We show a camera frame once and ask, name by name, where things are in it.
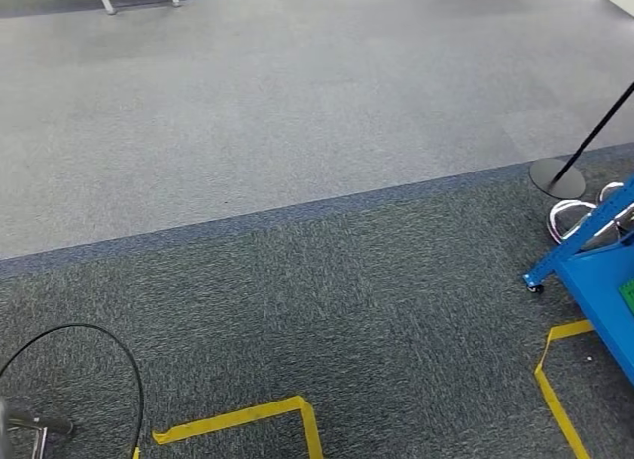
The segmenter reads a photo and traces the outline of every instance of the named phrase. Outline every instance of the yellow tape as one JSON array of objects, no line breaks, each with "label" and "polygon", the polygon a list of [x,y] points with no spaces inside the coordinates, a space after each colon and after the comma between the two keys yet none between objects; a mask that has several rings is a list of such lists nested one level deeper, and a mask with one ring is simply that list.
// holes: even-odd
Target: yellow tape
[{"label": "yellow tape", "polygon": [[315,419],[315,412],[313,411],[313,407],[308,402],[299,396],[180,424],[172,427],[167,432],[152,431],[152,437],[158,444],[169,444],[170,442],[182,441],[189,437],[200,436],[201,434],[219,431],[228,427],[240,426],[259,419],[277,416],[296,410],[299,410],[302,414],[304,433],[306,437],[306,443],[308,446],[309,457],[311,459],[323,459],[323,456],[321,452],[321,443],[319,441],[319,432],[317,431],[317,421]]},{"label": "yellow tape", "polygon": [[539,384],[539,388],[541,390],[542,395],[544,395],[544,399],[546,400],[546,404],[550,408],[550,412],[553,413],[555,420],[557,421],[557,424],[559,425],[559,428],[562,433],[564,433],[564,436],[567,441],[568,441],[568,444],[571,448],[572,448],[575,457],[577,459],[590,459],[590,455],[568,419],[566,412],[562,407],[562,404],[559,403],[559,400],[557,399],[557,396],[555,395],[555,391],[553,390],[550,384],[548,383],[548,380],[546,379],[546,375],[544,374],[542,369],[544,367],[544,360],[546,358],[546,354],[548,352],[548,347],[550,345],[551,341],[580,335],[582,333],[588,333],[593,330],[594,327],[593,327],[589,320],[582,320],[580,322],[573,322],[567,325],[560,325],[551,328],[548,333],[548,338],[546,340],[546,348],[544,349],[541,359],[534,371],[535,379],[537,379],[537,383]]}]

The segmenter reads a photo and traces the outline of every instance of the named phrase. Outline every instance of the green object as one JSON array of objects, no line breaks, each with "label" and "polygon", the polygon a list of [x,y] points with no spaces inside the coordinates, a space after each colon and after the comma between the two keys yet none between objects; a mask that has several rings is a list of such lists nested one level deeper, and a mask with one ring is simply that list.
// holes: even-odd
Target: green object
[{"label": "green object", "polygon": [[632,313],[634,313],[634,279],[619,287],[618,290],[625,299],[625,303],[632,310]]}]

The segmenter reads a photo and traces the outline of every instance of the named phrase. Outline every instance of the black pole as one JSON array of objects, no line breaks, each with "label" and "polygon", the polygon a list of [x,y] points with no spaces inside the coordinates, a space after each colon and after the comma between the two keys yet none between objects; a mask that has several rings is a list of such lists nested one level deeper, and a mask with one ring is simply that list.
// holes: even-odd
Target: black pole
[{"label": "black pole", "polygon": [[562,162],[559,159],[543,159],[533,163],[528,171],[531,181],[538,188],[553,198],[575,199],[583,195],[587,188],[586,179],[581,172],[573,167],[573,164],[632,93],[634,93],[634,82],[632,82],[614,107],[605,114],[599,122],[599,125],[595,127],[566,162]]},{"label": "black pole", "polygon": [[557,172],[557,174],[556,174],[555,177],[553,178],[551,184],[555,184],[557,181],[559,181],[562,178],[562,176],[564,175],[564,173],[567,172],[580,154],[582,154],[583,150],[585,150],[588,145],[590,145],[593,140],[594,140],[597,135],[599,135],[599,132],[603,130],[603,127],[608,125],[608,122],[609,122],[612,117],[614,117],[614,114],[618,112],[618,110],[620,109],[623,106],[623,104],[624,104],[627,99],[629,99],[632,92],[634,92],[634,82],[632,82],[632,84],[629,87],[628,87],[627,90],[626,90],[623,95],[621,95],[620,98],[618,99],[614,105],[614,107],[610,109],[607,114],[605,114],[605,117],[603,117],[602,120],[599,122],[599,125],[595,127],[594,130],[593,130],[590,135],[588,135],[588,137],[584,142],[580,144],[580,147],[577,148],[574,155],[570,157],[565,165],[562,166],[561,170]]}]

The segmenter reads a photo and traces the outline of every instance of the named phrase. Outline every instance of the light gray carpet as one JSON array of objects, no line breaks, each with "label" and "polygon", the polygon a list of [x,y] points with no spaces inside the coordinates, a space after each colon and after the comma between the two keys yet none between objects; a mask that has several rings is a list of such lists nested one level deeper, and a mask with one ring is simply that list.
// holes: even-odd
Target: light gray carpet
[{"label": "light gray carpet", "polygon": [[[196,0],[0,20],[0,258],[572,152],[605,0]],[[596,147],[632,142],[632,105]]]},{"label": "light gray carpet", "polygon": [[[632,146],[581,164],[589,196],[632,166]],[[307,457],[297,414],[170,446],[149,437],[302,395],[332,459],[572,458],[532,370],[550,327],[583,316],[555,280],[542,296],[520,280],[551,245],[544,219],[553,201],[526,170],[317,203],[327,213],[286,208],[277,225],[253,226],[269,216],[260,213],[234,220],[245,229],[232,235],[213,235],[214,222],[197,227],[210,234],[196,240],[183,234],[189,228],[157,233],[185,244],[145,237],[131,254],[116,243],[96,246],[101,256],[92,259],[73,248],[69,264],[5,271],[0,352],[61,322],[114,330],[145,381],[142,457]],[[32,271],[41,257],[22,263]],[[634,391],[597,337],[556,343],[546,371],[592,457],[634,454]],[[136,398],[109,342],[60,334],[9,374],[0,393],[13,404],[78,422],[51,458],[125,457]]]}]

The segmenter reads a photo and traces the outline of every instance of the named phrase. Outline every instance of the stand base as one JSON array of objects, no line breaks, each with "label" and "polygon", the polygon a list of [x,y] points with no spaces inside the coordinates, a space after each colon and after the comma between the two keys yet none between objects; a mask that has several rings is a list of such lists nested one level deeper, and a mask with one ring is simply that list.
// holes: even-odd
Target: stand base
[{"label": "stand base", "polygon": [[583,196],[586,192],[586,179],[574,167],[570,167],[556,183],[552,182],[564,165],[564,162],[557,159],[538,160],[531,166],[528,174],[535,186],[553,198],[577,199]]}]

